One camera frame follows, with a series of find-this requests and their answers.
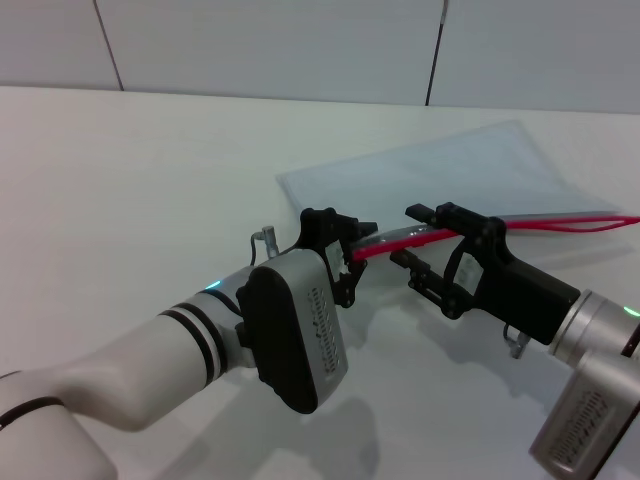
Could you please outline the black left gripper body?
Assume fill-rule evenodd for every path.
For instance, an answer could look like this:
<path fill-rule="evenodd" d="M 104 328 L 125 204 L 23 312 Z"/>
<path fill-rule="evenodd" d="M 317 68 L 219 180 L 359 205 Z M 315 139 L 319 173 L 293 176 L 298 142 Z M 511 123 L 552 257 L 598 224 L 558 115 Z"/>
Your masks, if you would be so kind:
<path fill-rule="evenodd" d="M 354 259 L 353 244 L 361 239 L 357 218 L 341 215 L 334 208 L 307 208 L 300 214 L 300 234 L 293 248 L 317 253 L 331 281 L 358 281 L 362 262 Z"/>

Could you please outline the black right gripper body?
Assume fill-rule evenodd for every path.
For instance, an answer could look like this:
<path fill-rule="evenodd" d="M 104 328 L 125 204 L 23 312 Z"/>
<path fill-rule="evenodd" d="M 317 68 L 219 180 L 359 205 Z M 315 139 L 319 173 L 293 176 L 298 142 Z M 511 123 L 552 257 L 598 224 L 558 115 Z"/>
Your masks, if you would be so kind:
<path fill-rule="evenodd" d="M 462 257 L 481 267 L 472 309 L 483 310 L 532 339 L 548 345 L 581 291 L 514 256 L 506 242 L 504 221 L 487 217 L 481 233 L 463 236 L 445 268 L 444 279 L 454 282 Z"/>

